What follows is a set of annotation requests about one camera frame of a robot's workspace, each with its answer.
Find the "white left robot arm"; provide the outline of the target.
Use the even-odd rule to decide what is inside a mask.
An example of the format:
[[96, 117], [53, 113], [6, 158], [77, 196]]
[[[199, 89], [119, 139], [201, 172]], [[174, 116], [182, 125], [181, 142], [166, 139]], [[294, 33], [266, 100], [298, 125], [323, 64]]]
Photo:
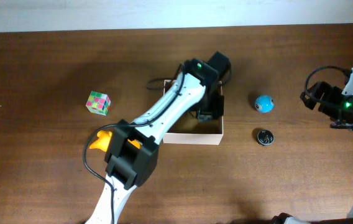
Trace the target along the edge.
[[88, 223], [117, 223], [131, 193], [152, 175], [158, 149], [167, 131], [187, 111], [211, 121], [223, 115], [222, 78], [231, 75], [231, 61], [216, 52], [208, 61], [196, 58], [181, 63], [168, 91], [132, 122], [120, 120], [93, 131], [83, 152], [105, 152], [106, 175], [86, 169], [104, 182], [104, 188]]

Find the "blue ball toy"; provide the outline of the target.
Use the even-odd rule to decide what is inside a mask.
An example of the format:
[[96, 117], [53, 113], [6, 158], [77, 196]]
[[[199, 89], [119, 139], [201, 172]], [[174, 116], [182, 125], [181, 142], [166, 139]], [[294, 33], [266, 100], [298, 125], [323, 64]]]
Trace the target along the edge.
[[269, 113], [273, 110], [274, 100], [271, 96], [261, 95], [259, 96], [254, 103], [254, 108], [259, 113]]

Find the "black round tin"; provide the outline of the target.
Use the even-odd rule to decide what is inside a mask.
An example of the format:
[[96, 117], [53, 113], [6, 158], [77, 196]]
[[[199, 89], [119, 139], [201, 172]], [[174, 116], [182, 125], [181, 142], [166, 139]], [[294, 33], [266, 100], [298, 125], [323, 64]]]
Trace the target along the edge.
[[271, 145], [274, 139], [273, 133], [267, 129], [263, 129], [257, 133], [257, 142], [262, 146]]

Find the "yellow squishy airplane toy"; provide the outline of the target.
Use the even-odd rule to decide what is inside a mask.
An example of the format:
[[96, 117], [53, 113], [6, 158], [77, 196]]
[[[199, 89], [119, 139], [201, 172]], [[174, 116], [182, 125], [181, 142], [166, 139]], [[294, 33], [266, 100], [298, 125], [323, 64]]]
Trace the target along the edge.
[[129, 143], [132, 146], [134, 146], [136, 149], [141, 149], [142, 143], [138, 141], [137, 139], [130, 140], [130, 139], [121, 139], [115, 137], [115, 134], [112, 131], [98, 131], [96, 133], [96, 139], [92, 142], [89, 143], [87, 148], [88, 149], [98, 149], [103, 152], [108, 152], [108, 147], [111, 145], [113, 140], [118, 140], [121, 142], [121, 145], [124, 143]]

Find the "pink cardboard box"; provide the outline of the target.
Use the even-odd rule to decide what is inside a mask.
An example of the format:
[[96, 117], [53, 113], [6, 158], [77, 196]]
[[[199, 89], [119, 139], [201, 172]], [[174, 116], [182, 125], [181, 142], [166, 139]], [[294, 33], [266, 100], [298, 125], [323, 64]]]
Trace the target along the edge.
[[184, 113], [165, 133], [165, 144], [219, 145], [224, 136], [224, 117], [199, 121], [189, 112]]

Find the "colourful puzzle cube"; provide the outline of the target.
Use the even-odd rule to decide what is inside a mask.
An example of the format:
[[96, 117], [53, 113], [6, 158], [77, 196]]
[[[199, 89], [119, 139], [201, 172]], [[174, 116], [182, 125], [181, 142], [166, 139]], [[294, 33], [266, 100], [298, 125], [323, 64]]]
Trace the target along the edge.
[[86, 102], [86, 107], [91, 113], [106, 116], [110, 104], [111, 100], [107, 94], [91, 91]]

